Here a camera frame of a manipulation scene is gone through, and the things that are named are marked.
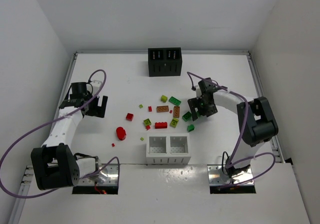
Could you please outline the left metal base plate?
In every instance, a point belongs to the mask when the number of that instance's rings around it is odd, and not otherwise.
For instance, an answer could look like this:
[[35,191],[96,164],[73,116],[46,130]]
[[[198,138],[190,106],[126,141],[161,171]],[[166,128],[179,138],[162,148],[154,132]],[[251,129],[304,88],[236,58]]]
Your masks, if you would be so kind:
[[79,181],[78,186],[117,186],[118,185],[118,170],[116,164],[108,165],[98,175],[83,178]]

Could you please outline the lime lego brick top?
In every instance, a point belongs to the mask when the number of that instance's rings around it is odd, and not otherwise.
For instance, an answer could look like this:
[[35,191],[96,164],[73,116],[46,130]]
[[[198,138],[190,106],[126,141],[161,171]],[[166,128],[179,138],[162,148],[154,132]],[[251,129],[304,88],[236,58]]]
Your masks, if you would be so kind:
[[166,103],[168,99],[167,99],[167,96],[162,95],[160,100],[161,100],[162,102]]

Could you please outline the dark green flat lego plate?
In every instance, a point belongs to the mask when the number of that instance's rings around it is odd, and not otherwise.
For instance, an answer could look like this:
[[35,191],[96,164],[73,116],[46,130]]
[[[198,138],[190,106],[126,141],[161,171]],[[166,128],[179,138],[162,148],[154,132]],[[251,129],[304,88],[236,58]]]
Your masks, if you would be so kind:
[[173,96],[170,97],[169,102],[175,106],[179,106],[181,104],[181,101]]

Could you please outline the white two-compartment container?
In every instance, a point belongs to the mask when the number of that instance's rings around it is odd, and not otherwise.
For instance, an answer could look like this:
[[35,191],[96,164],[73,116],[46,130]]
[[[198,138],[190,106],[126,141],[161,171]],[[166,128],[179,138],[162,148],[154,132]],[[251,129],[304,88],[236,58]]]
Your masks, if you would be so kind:
[[150,134],[146,138],[147,164],[188,164],[191,142],[188,133]]

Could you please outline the lime lego brick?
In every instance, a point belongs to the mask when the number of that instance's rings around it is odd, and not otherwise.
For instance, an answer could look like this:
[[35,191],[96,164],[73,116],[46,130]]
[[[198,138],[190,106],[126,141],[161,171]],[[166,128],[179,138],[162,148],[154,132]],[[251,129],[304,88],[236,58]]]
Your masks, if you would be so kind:
[[167,99],[167,96],[162,95],[160,100],[161,100],[162,102],[166,103],[168,99]]
[[178,122],[179,122],[179,120],[177,118],[173,118],[171,123],[170,123],[170,126],[173,127],[173,128],[176,128]]
[[145,127],[150,126],[152,124],[149,118],[145,119],[143,121],[143,123],[144,123]]

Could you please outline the brown flat lego plate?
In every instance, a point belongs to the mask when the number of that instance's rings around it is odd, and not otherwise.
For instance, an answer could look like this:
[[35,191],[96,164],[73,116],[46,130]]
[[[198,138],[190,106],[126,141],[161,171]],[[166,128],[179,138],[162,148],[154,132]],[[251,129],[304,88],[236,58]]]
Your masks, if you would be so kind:
[[169,107],[168,106],[157,106],[156,111],[157,111],[157,113],[168,112]]

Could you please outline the red long lego brick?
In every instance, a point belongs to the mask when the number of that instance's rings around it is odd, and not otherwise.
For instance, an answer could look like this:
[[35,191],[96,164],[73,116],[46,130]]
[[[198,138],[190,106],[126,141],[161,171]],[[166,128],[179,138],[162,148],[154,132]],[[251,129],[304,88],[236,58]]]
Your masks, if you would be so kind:
[[166,129],[168,126],[167,126],[167,122],[156,122],[155,123],[155,129]]

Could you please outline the red square lego brick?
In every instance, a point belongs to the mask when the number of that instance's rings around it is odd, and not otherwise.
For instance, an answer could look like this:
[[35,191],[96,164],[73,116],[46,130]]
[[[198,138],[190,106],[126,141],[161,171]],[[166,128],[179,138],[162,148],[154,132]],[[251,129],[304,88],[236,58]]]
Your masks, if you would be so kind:
[[132,121],[133,118],[134,118],[134,115],[131,114],[131,113],[128,113],[128,114],[126,115],[126,120],[128,120],[128,121]]

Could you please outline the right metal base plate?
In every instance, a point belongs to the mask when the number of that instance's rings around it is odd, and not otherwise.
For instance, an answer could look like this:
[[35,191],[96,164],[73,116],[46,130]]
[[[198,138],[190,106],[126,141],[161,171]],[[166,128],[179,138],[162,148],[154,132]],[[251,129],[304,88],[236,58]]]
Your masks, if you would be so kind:
[[232,184],[254,185],[251,168],[249,168],[247,172],[242,171],[239,174],[233,175],[232,177],[229,177],[223,173],[221,165],[208,165],[207,170],[210,187],[219,187],[222,185]]

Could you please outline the small dark green lego brick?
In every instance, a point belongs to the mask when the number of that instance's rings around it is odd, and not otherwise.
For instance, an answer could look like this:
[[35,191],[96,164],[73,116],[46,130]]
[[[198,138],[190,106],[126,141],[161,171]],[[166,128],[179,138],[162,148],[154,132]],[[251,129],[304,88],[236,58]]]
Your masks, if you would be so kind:
[[195,126],[194,126],[193,124],[187,126],[187,131],[188,131],[188,132],[191,132],[191,131],[193,131],[194,129],[195,129]]

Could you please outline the red oval lego piece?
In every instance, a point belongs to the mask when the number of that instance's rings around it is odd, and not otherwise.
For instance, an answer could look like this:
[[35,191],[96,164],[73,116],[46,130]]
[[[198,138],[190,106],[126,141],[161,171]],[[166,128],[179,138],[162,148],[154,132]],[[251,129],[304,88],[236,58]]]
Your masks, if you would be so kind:
[[118,140],[120,140],[120,141],[125,140],[127,137],[125,129],[121,126],[116,129],[116,135],[117,135]]

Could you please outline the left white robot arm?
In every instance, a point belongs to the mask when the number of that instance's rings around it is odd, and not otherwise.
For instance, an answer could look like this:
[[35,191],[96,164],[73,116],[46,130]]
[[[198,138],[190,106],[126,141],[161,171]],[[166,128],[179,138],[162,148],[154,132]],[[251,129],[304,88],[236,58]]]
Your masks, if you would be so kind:
[[40,190],[77,186],[81,178],[98,170],[98,157],[73,154],[70,146],[85,116],[104,118],[108,97],[98,95],[101,86],[97,80],[72,83],[49,137],[32,150],[30,156]]

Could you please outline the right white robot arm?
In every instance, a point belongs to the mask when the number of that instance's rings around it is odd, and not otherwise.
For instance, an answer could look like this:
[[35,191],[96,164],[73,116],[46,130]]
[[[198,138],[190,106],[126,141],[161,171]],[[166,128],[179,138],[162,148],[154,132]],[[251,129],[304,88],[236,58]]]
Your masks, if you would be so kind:
[[259,156],[258,150],[279,131],[268,99],[249,99],[211,78],[202,78],[197,85],[192,84],[191,89],[195,97],[188,99],[187,103],[193,121],[216,114],[218,107],[237,115],[239,136],[231,155],[222,162],[221,170],[228,178],[246,172],[251,160]]

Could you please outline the black two-compartment container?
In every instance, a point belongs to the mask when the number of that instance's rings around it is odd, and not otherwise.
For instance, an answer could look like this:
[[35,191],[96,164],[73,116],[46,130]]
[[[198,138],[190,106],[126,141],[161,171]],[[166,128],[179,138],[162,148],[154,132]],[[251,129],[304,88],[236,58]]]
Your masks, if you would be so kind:
[[182,63],[181,48],[148,49],[148,74],[150,77],[180,76]]

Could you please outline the metal base plate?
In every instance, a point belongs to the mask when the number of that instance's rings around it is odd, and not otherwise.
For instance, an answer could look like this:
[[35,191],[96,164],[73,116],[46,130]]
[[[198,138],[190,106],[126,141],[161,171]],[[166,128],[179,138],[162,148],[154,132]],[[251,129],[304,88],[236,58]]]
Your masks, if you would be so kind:
[[83,178],[79,181],[78,186],[117,186],[118,185],[118,170],[116,164],[108,165],[98,175]]
[[207,170],[210,187],[219,187],[222,185],[232,184],[254,185],[251,168],[249,168],[247,172],[242,171],[239,174],[233,175],[232,177],[229,177],[223,173],[221,165],[208,165]]

